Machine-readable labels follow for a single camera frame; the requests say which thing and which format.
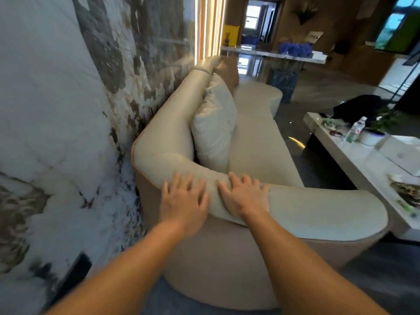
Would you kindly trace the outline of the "person's right hand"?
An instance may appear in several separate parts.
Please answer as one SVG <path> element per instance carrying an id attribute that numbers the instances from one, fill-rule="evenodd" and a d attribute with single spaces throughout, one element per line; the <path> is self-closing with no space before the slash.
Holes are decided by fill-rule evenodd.
<path id="1" fill-rule="evenodd" d="M 269 197 L 263 198 L 262 184 L 258 179 L 252 179 L 253 191 L 242 189 L 242 176 L 238 177 L 233 172 L 228 174 L 231 191 L 231 206 L 226 207 L 234 217 L 241 218 L 246 224 L 254 224 L 256 220 L 266 220 L 269 218 L 270 204 Z"/>

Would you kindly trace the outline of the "person's left hand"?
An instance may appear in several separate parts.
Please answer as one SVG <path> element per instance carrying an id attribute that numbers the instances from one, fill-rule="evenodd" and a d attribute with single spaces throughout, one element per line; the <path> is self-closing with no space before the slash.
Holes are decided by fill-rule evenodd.
<path id="1" fill-rule="evenodd" d="M 184 177 L 175 172 L 171 181 L 171 200 L 160 204 L 159 227 L 164 228 L 171 241 L 179 243 L 194 236 L 204 225 L 207 216 L 200 211 L 200 200 L 206 191 L 207 183 L 203 179 L 193 179 L 191 191 L 184 193 Z"/>

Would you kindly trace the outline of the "person's left forearm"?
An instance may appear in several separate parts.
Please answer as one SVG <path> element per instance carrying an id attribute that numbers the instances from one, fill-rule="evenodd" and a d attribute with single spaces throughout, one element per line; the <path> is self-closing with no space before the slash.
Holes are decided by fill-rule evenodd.
<path id="1" fill-rule="evenodd" d="M 177 244 L 202 224 L 166 220 L 44 315 L 137 315 Z"/>

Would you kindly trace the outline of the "person's right forearm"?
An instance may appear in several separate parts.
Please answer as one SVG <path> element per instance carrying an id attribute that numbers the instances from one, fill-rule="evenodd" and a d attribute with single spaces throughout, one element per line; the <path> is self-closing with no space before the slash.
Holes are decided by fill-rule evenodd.
<path id="1" fill-rule="evenodd" d="M 264 259 L 281 315 L 390 315 L 263 208 L 245 206 L 240 215 Z"/>

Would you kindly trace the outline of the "cream leather sofa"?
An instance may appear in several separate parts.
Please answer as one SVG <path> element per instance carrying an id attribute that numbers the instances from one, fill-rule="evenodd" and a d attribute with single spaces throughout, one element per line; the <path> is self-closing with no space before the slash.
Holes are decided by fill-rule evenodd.
<path id="1" fill-rule="evenodd" d="M 309 244 L 330 266 L 341 268 L 388 231 L 383 203 L 368 191 L 306 188 L 274 120 L 281 92 L 243 80 L 234 89 L 237 121 L 226 168 L 197 159 L 191 124 L 204 102 L 220 56 L 201 60 L 141 132 L 131 150 L 136 185 L 148 229 L 158 223 L 161 188 L 174 171 L 207 181 L 209 215 L 192 238 L 179 244 L 163 276 L 179 293 L 226 309 L 254 311 L 278 306 L 260 251 L 245 223 L 218 194 L 227 173 L 246 173 L 270 186 L 270 215 Z"/>

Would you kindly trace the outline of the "cream leather cushion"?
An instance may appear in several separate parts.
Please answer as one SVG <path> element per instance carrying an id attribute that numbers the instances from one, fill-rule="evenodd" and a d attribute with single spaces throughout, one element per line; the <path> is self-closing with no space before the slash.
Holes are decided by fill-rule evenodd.
<path id="1" fill-rule="evenodd" d="M 202 166 L 226 172 L 237 116 L 235 101 L 227 84 L 221 76 L 213 73 L 203 103 L 191 124 L 195 153 Z"/>

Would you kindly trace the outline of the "white coffee table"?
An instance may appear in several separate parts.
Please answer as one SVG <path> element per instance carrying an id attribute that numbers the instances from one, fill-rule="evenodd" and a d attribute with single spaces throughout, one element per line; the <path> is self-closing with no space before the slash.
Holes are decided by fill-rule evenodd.
<path id="1" fill-rule="evenodd" d="M 390 186 L 390 178 L 420 186 L 420 177 L 410 176 L 374 147 L 330 135 L 318 113 L 307 112 L 303 121 L 351 182 L 384 203 L 391 233 L 398 239 L 420 243 L 420 209 L 410 207 Z"/>

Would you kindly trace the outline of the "clear plastic water bottle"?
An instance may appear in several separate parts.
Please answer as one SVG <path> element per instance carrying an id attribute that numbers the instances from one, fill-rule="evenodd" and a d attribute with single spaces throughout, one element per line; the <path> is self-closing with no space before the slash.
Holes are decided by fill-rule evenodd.
<path id="1" fill-rule="evenodd" d="M 367 117 L 363 116 L 360 120 L 356 121 L 349 131 L 344 135 L 343 140 L 348 143 L 353 143 L 359 137 L 366 125 Z"/>

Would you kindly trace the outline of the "white plant pot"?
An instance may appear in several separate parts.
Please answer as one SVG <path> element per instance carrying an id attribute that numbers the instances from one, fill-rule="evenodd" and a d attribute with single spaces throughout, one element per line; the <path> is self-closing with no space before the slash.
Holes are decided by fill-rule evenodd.
<path id="1" fill-rule="evenodd" d="M 365 146 L 374 147 L 385 137 L 386 133 L 363 129 L 359 134 L 357 141 Z"/>

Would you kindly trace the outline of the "white console table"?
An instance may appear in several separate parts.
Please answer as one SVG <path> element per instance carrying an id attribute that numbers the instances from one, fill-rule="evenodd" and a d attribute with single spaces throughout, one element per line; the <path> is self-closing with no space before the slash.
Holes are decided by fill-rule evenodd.
<path id="1" fill-rule="evenodd" d="M 328 55 L 323 52 L 312 51 L 312 54 L 308 58 L 302 57 L 293 57 L 287 54 L 279 54 L 275 52 L 267 52 L 263 50 L 257 50 L 255 46 L 241 45 L 241 46 L 222 46 L 221 50 L 227 52 L 227 56 L 230 52 L 236 52 L 239 54 L 249 55 L 249 56 L 259 56 L 265 58 L 276 58 L 276 59 L 286 59 L 286 60 L 295 60 L 305 63 L 315 63 L 315 64 L 325 64 L 328 58 Z"/>

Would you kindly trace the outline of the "green potted plant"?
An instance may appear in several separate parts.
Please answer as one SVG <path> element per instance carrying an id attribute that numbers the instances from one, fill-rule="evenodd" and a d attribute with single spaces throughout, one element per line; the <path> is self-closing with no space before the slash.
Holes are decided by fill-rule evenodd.
<path id="1" fill-rule="evenodd" d="M 389 128 L 396 125 L 400 116 L 401 112 L 396 109 L 381 109 L 377 115 L 368 120 L 366 130 L 378 135 L 385 135 Z"/>

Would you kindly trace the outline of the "leopard print cloth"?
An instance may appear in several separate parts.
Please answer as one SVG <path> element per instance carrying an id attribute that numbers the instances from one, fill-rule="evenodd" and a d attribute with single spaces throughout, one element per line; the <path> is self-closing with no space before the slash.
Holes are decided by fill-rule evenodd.
<path id="1" fill-rule="evenodd" d="M 412 207 L 420 209 L 420 185 L 402 181 L 400 175 L 387 174 L 390 187 Z"/>

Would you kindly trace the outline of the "yellow box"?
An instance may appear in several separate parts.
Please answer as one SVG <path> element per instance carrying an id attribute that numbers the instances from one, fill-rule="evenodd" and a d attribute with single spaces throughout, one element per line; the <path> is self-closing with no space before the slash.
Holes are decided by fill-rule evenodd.
<path id="1" fill-rule="evenodd" d="M 224 25 L 223 34 L 222 34 L 222 45 L 223 45 L 223 40 L 224 40 L 224 31 L 228 31 L 230 32 L 229 47 L 235 47 L 238 42 L 239 29 L 240 29 L 239 26 Z"/>

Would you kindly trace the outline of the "black stand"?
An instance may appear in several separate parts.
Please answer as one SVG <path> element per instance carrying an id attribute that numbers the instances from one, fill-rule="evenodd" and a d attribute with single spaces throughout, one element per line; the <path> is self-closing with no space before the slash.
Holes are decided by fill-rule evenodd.
<path id="1" fill-rule="evenodd" d="M 416 54 L 412 55 L 412 57 L 408 58 L 407 61 L 402 64 L 402 66 L 412 67 L 412 69 L 404 78 L 402 83 L 398 86 L 397 90 L 391 97 L 390 101 L 394 101 L 394 98 L 396 96 L 401 97 L 406 93 L 407 89 L 410 87 L 410 85 L 407 85 L 406 82 L 410 78 L 410 76 L 413 74 L 413 72 L 416 70 L 419 64 L 420 64 L 420 50 Z"/>

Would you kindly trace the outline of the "wall plant decoration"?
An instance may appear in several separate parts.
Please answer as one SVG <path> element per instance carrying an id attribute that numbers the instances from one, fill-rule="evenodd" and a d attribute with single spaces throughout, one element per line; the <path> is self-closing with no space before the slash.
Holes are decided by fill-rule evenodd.
<path id="1" fill-rule="evenodd" d="M 307 1 L 293 9 L 291 13 L 296 15 L 299 24 L 302 26 L 318 13 L 318 7 L 314 2 Z"/>

